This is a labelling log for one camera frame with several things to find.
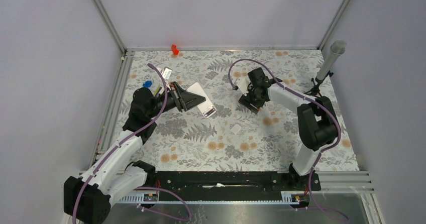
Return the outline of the white remote control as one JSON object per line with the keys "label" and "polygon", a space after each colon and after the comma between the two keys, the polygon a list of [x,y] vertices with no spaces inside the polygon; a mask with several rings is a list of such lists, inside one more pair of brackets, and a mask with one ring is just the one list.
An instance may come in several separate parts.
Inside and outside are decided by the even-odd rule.
{"label": "white remote control", "polygon": [[196,104],[196,107],[205,118],[210,118],[217,112],[217,108],[212,103],[200,83],[195,82],[190,87],[188,87],[186,91],[195,94],[197,97],[201,97],[201,99]]}

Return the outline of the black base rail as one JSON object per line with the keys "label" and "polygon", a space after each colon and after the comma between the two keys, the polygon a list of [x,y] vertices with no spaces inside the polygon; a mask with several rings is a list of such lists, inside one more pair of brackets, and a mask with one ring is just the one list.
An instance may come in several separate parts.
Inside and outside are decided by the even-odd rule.
{"label": "black base rail", "polygon": [[159,192],[160,201],[175,201],[177,194],[184,201],[282,201],[282,192],[300,192],[322,189],[315,173],[294,182],[288,173],[268,172],[196,172],[158,171],[148,174],[145,187],[158,187],[170,193]]}

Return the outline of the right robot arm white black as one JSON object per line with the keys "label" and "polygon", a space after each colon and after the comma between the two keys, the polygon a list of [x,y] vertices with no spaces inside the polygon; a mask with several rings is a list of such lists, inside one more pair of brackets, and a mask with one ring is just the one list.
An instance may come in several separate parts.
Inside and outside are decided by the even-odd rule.
{"label": "right robot arm white black", "polygon": [[266,76],[262,68],[250,71],[247,77],[239,77],[233,88],[242,93],[239,103],[255,114],[272,101],[297,115],[302,146],[289,167],[288,183],[293,189],[302,189],[322,152],[341,140],[341,127],[330,99],[296,91],[275,76]]}

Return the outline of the red plastic bracket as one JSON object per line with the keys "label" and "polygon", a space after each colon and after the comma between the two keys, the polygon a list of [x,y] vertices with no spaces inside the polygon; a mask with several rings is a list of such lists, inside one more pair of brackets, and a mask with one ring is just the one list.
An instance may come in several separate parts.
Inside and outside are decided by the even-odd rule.
{"label": "red plastic bracket", "polygon": [[173,55],[175,55],[175,56],[177,56],[179,54],[179,50],[178,50],[178,48],[175,44],[172,44],[171,51],[172,51]]}

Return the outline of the grey microphone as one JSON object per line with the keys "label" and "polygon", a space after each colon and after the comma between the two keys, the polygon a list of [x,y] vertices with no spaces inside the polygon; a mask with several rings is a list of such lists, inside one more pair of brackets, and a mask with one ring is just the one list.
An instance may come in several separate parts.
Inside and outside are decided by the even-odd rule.
{"label": "grey microphone", "polygon": [[328,76],[332,76],[331,67],[334,65],[336,60],[345,53],[346,46],[347,43],[344,40],[336,40],[330,45],[329,54],[315,77],[315,81],[318,84],[322,84]]}

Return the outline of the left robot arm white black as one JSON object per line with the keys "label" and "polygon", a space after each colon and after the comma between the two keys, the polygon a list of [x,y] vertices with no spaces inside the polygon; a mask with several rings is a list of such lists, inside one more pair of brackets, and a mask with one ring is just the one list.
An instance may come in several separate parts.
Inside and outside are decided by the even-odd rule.
{"label": "left robot arm white black", "polygon": [[137,89],[118,139],[80,177],[65,181],[64,212],[85,223],[103,223],[111,207],[132,190],[158,187],[155,167],[143,161],[132,162],[125,173],[116,174],[153,134],[160,114],[173,108],[188,111],[206,101],[198,82],[186,90],[177,82],[168,83],[157,96],[146,87]]}

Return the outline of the blue toy piece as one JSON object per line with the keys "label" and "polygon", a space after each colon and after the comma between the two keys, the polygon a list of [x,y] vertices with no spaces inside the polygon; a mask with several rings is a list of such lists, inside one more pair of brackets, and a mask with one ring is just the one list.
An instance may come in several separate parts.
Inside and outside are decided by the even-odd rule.
{"label": "blue toy piece", "polygon": [[150,88],[152,86],[153,82],[150,80],[147,80],[143,83],[144,88]]}

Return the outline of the white battery cover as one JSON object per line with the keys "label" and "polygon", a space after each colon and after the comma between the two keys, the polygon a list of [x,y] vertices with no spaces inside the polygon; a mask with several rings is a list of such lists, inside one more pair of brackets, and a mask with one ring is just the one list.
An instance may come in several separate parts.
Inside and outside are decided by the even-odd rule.
{"label": "white battery cover", "polygon": [[231,128],[231,132],[236,135],[241,129],[242,127],[239,124],[235,124]]}

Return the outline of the black silver AAA battery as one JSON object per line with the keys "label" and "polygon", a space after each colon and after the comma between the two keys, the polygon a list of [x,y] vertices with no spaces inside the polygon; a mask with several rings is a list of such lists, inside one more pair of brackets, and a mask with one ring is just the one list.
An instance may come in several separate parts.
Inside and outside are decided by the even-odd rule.
{"label": "black silver AAA battery", "polygon": [[203,115],[206,118],[208,118],[210,115],[214,114],[215,112],[216,112],[216,108],[212,105],[203,112]]}

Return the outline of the white and green toy block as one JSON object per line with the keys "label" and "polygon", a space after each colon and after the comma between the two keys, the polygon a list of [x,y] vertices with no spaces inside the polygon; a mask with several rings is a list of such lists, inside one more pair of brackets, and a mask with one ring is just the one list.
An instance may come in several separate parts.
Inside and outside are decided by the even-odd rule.
{"label": "white and green toy block", "polygon": [[154,92],[154,97],[158,97],[164,91],[163,87],[158,87]]}

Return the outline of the black microphone tripod stand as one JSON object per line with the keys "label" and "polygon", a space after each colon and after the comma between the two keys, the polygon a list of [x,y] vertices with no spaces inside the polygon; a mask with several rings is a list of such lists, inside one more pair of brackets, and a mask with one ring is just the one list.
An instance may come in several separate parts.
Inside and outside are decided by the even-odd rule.
{"label": "black microphone tripod stand", "polygon": [[312,78],[311,82],[312,82],[312,88],[305,92],[304,94],[310,95],[310,96],[319,96],[322,97],[321,94],[321,90],[320,90],[320,85],[323,83],[323,81],[327,78],[327,77],[332,77],[333,76],[333,72],[328,71],[324,77],[324,79],[318,79],[318,78]]}

